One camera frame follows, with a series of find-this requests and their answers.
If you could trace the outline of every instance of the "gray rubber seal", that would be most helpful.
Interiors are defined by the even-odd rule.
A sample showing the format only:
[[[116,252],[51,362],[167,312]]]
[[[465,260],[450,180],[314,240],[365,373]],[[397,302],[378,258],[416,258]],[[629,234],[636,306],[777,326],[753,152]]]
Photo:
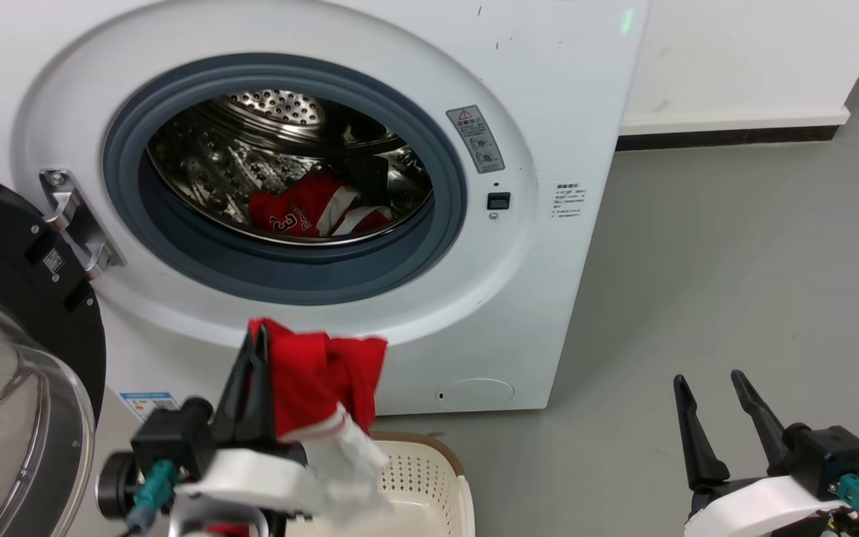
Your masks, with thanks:
[[[253,88],[286,88],[367,113],[412,146],[429,172],[433,197],[392,233],[345,247],[269,245],[205,221],[158,179],[145,147],[164,122],[188,106]],[[309,306],[381,295],[446,254],[466,215],[459,157],[436,122],[373,78],[292,55],[215,57],[160,76],[120,111],[108,133],[103,166],[110,200],[154,255],[201,284],[266,302]]]

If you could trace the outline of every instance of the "plastic basket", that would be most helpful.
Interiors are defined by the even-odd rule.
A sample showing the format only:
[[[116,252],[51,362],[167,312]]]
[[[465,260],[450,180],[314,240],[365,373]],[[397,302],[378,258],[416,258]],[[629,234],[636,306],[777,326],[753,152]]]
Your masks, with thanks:
[[[459,459],[442,442],[373,433],[391,463],[380,483],[393,513],[343,530],[325,520],[287,524],[287,537],[475,537],[473,496]]]

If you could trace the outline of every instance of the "metal bracket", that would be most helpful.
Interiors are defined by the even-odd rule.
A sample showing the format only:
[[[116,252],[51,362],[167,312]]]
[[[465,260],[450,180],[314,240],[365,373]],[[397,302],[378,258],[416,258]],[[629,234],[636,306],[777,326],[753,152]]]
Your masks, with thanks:
[[[109,266],[125,266],[112,240],[85,205],[71,171],[44,169],[38,172],[38,181],[52,211],[45,217],[45,223],[71,245],[90,280],[98,278]]]

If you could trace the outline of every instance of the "black baseboard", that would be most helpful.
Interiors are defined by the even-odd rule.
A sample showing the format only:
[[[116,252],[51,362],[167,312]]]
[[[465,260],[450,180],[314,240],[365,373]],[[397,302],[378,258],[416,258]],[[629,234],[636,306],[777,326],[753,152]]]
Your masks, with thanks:
[[[619,136],[616,151],[648,151],[749,143],[827,142],[839,125]]]

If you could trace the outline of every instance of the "screw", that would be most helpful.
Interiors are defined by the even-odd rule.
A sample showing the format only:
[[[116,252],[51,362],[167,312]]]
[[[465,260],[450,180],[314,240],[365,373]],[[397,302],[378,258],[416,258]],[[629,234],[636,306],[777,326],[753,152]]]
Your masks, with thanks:
[[[54,186],[62,186],[62,184],[65,184],[65,181],[68,179],[68,176],[59,170],[54,170],[48,173],[48,182],[54,184]]]

